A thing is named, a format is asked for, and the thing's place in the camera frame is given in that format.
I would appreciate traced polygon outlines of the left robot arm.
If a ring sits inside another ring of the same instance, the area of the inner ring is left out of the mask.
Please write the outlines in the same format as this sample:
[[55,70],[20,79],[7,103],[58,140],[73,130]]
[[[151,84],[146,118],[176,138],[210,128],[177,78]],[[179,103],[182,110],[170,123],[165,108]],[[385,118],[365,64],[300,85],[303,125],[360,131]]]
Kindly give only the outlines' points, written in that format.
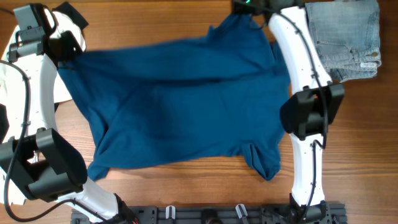
[[[68,2],[50,9],[31,3],[13,10],[17,30],[1,60],[9,129],[1,144],[3,203],[11,218],[16,194],[63,204],[92,223],[136,223],[121,198],[87,174],[81,154],[57,131],[53,89],[59,69],[86,49],[86,19]],[[10,187],[16,188],[16,194]]]

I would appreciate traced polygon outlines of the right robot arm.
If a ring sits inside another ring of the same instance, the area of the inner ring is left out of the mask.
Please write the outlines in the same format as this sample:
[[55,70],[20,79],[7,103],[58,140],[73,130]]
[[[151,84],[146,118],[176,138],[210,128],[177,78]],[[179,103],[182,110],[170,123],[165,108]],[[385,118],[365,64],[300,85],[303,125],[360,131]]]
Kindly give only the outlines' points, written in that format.
[[279,114],[292,141],[294,183],[282,214],[289,223],[326,223],[331,213],[322,187],[322,154],[344,88],[321,64],[301,1],[232,1],[231,7],[234,14],[264,17],[289,72],[292,95]]

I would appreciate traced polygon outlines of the blue polo shirt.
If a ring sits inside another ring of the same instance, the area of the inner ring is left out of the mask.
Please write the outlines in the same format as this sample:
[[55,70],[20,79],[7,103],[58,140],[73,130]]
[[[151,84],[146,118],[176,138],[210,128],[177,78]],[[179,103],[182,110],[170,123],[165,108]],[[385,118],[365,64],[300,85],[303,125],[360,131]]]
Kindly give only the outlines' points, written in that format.
[[243,156],[266,180],[280,171],[290,79],[278,43],[249,16],[196,39],[85,52],[59,74],[91,128],[93,180],[217,156]]

